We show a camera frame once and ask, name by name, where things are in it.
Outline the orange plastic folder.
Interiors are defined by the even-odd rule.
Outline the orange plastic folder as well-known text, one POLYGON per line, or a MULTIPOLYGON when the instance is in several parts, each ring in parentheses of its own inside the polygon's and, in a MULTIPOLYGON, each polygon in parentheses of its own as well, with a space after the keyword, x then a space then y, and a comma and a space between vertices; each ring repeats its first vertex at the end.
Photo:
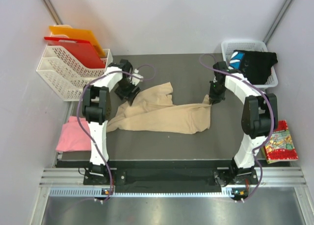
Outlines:
POLYGON ((100 58, 106 57, 106 53, 91 30, 64 26, 49 26, 49 29, 53 35, 66 35, 70 39, 89 41, 100 58))

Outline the black t shirt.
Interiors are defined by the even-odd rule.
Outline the black t shirt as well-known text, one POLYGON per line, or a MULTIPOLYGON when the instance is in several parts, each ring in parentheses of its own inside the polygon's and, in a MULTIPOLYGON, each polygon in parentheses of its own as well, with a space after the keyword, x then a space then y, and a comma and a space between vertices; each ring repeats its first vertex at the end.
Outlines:
POLYGON ((277 62, 276 53, 234 50, 229 66, 239 70, 251 84, 262 85, 266 84, 277 62))

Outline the colourful picture book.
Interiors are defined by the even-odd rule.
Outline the colourful picture book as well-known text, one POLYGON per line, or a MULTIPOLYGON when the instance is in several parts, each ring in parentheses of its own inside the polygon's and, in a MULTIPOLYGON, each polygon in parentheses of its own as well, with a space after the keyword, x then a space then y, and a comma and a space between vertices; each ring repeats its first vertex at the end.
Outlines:
POLYGON ((277 129, 261 150, 268 164, 299 160, 286 120, 279 120, 277 129))

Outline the pink folded t shirt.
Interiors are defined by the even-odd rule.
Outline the pink folded t shirt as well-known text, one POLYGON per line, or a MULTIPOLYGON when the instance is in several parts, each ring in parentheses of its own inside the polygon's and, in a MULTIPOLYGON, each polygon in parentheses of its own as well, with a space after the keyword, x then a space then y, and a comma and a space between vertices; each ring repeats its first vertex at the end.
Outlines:
POLYGON ((62 125, 55 150, 57 152, 91 151, 91 139, 80 127, 76 116, 70 116, 62 125))

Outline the white mesh laundry basket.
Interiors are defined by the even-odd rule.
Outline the white mesh laundry basket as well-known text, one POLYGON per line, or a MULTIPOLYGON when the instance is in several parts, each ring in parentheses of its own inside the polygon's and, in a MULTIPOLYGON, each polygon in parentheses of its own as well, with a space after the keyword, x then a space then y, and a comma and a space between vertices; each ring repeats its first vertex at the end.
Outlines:
MULTIPOLYGON (((255 51, 255 52, 268 52, 266 44, 262 41, 252 39, 231 39, 221 43, 221 51, 223 60, 229 64, 234 50, 255 51)), ((278 79, 274 67, 271 67, 271 75, 268 77, 267 82, 263 85, 256 85, 257 88, 266 90, 274 88, 278 85, 278 79)))

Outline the beige t shirt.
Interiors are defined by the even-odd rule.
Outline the beige t shirt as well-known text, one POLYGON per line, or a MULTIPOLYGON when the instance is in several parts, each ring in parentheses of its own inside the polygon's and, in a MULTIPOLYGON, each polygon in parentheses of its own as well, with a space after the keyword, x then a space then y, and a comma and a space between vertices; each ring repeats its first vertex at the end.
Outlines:
POLYGON ((195 134, 210 128, 211 104, 205 95, 201 103, 174 105, 170 82, 140 92, 130 105, 118 107, 106 131, 152 131, 195 134))

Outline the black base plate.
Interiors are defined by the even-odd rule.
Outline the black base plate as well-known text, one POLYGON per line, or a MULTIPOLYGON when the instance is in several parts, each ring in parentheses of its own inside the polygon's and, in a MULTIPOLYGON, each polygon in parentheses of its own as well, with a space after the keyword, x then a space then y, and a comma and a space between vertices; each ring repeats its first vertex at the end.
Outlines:
POLYGON ((257 182, 257 179, 250 174, 232 179, 226 169, 119 169, 112 170, 110 173, 111 175, 105 172, 100 176, 86 172, 84 184, 106 185, 112 179, 117 190, 169 191, 184 187, 224 187, 229 184, 244 185, 257 182))

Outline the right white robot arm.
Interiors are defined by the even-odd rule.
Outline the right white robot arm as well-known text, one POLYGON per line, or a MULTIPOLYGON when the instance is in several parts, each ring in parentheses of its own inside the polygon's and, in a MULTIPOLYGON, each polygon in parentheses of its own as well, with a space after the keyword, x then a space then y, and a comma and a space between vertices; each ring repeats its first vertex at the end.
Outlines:
POLYGON ((217 62, 213 69, 215 78, 210 82, 209 103, 220 103, 225 99, 226 90, 231 91, 243 104, 241 127, 244 132, 228 171, 218 173, 216 180, 224 186, 231 182, 239 184, 253 175, 257 153, 278 126, 277 97, 250 84, 239 70, 229 68, 224 61, 217 62))

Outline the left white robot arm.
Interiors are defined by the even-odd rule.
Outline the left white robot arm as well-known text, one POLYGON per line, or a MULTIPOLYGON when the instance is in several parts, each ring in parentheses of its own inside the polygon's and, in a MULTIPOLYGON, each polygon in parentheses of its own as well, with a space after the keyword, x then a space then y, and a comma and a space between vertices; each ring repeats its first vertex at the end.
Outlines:
POLYGON ((91 157, 85 173, 85 185, 113 185, 112 173, 108 165, 106 128, 111 115, 110 92, 114 90, 120 100, 133 104, 140 92, 139 82, 143 79, 138 71, 133 71, 127 59, 110 63, 102 76, 83 88, 80 98, 82 115, 88 123, 83 129, 91 140, 91 157))

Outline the white perforated file organizer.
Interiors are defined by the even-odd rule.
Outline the white perforated file organizer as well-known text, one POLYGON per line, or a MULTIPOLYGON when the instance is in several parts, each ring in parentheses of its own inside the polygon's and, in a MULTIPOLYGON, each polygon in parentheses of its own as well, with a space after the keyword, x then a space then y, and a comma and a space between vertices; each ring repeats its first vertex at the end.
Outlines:
POLYGON ((104 74, 105 69, 89 69, 62 46, 47 46, 36 72, 66 102, 78 101, 83 87, 104 74))

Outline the red plastic folder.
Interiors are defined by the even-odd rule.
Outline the red plastic folder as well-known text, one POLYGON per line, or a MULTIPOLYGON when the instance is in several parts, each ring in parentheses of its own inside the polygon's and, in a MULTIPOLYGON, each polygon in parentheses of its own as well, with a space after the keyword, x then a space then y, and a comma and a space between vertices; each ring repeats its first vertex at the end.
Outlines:
POLYGON ((103 69, 105 64, 100 59, 92 44, 87 40, 64 37, 44 37, 49 45, 62 46, 88 69, 103 69))

